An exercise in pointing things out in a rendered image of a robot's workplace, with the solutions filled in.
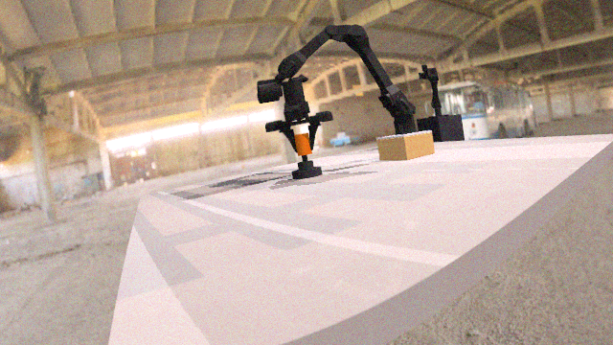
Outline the orange cylinder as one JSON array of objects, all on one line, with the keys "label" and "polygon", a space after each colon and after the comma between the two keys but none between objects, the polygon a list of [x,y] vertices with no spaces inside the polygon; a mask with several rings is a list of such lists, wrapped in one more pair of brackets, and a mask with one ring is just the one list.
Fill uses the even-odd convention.
[{"label": "orange cylinder", "polygon": [[294,134],[298,156],[312,154],[308,132]]}]

